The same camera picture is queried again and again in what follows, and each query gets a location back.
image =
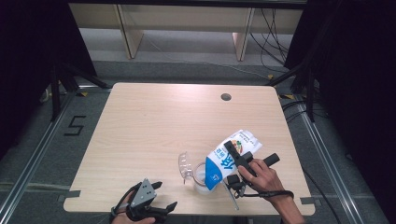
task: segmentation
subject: human hand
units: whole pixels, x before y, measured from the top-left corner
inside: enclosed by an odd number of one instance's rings
[[[282,182],[277,176],[276,171],[269,168],[263,160],[253,159],[249,165],[257,176],[252,175],[243,166],[238,166],[238,171],[248,182],[253,184],[253,189],[258,192],[284,190]],[[279,196],[266,198],[266,200],[272,203],[278,197]]]
[[[252,175],[243,166],[238,166],[238,171],[248,182],[253,184],[252,187],[255,190],[258,192],[285,190],[276,171],[269,168],[263,160],[253,159],[249,165],[257,176]],[[264,199],[274,206],[285,223],[305,223],[297,205],[289,195],[277,195]]]
[[[131,197],[133,191],[130,192],[125,199],[122,201],[122,203],[128,203],[128,199]],[[128,218],[126,213],[119,213],[117,216],[113,219],[111,224],[153,224],[155,222],[154,217],[146,217],[140,221],[132,221],[131,219]]]

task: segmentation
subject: wooden table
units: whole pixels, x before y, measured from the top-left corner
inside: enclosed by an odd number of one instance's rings
[[[223,93],[230,101],[221,99]],[[276,169],[285,189],[295,194],[303,215],[315,212],[276,91],[272,87],[118,83],[114,86],[67,198],[69,212],[109,212],[125,191],[145,177],[162,181],[153,206],[178,202],[172,214],[254,216],[277,215],[264,199],[237,199],[236,211],[229,194],[218,185],[209,195],[193,189],[183,179],[178,155],[188,152],[192,165],[230,134],[248,130],[262,142],[255,158],[277,153]]]

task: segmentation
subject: floor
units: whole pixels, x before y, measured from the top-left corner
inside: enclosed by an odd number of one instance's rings
[[[136,58],[128,60],[119,31],[80,31],[98,76],[110,83],[131,81],[131,67],[133,71],[140,71],[133,75],[132,81],[162,82],[158,77],[162,72],[180,69],[185,72],[185,76],[190,76],[196,82],[207,83],[211,80],[213,83],[227,83],[229,78],[243,85],[261,85],[268,81],[270,75],[279,76],[287,71],[267,53],[261,57],[262,50],[251,37],[247,43],[245,60],[238,62],[231,34],[146,31]],[[254,36],[263,42],[261,34]],[[292,35],[278,36],[278,42],[286,48],[291,39]],[[282,61],[278,49],[268,49]],[[190,81],[181,76],[171,78],[175,82]],[[294,102],[294,99],[287,96],[290,94],[291,82],[292,79],[288,79],[276,86],[282,105]],[[63,95],[66,109],[56,123],[49,120],[50,100],[44,102],[26,126],[20,142],[0,161],[0,199],[3,204],[10,199],[17,202],[11,203],[13,205],[8,208],[7,216],[1,223],[106,223],[108,214],[70,214],[63,210],[64,196],[109,95],[109,91],[90,88],[92,84],[85,80],[79,80],[79,84],[88,96],[80,92]],[[299,97],[304,98],[304,95],[295,97],[298,100]],[[306,217],[306,221],[388,223],[353,159],[348,157],[347,149],[327,117],[323,105],[315,104],[315,123],[309,121],[304,110],[304,105],[296,104],[285,109],[285,118],[301,164],[306,170],[305,178],[316,205],[317,212]],[[87,114],[89,116],[80,120],[84,128],[79,136],[64,135],[75,131],[69,128],[74,116]],[[43,142],[43,136],[47,136],[48,141]],[[18,184],[21,188],[14,190]],[[278,216],[249,219],[253,223],[279,223],[280,220]],[[166,223],[232,222],[228,217],[170,216]]]

